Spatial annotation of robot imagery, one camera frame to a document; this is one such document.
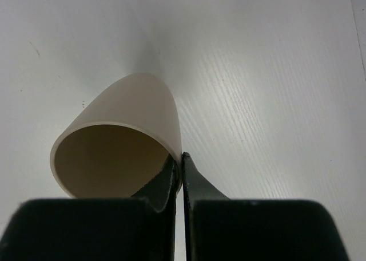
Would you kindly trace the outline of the beige plastic cup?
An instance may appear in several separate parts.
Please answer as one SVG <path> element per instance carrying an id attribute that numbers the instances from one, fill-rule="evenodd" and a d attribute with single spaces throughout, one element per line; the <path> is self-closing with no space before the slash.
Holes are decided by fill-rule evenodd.
<path id="1" fill-rule="evenodd" d="M 181 163 L 173 95 L 160 78 L 128 75 L 97 96 L 56 139 L 50 167 L 76 198 L 129 197 L 162 170 Z"/>

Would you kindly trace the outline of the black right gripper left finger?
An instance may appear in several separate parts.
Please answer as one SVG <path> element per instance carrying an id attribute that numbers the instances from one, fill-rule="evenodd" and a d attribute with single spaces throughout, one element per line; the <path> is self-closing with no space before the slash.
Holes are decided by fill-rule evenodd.
<path id="1" fill-rule="evenodd" d="M 178 166 L 127 198 L 33 199 L 1 237 L 2 260 L 173 260 Z"/>

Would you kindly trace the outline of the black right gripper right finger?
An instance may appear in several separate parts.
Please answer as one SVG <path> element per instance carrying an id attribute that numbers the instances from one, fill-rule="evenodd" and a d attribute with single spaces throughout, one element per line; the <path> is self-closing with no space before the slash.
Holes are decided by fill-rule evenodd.
<path id="1" fill-rule="evenodd" d="M 312 200 L 230 199 L 182 155 L 187 260 L 347 260 L 331 214 Z"/>

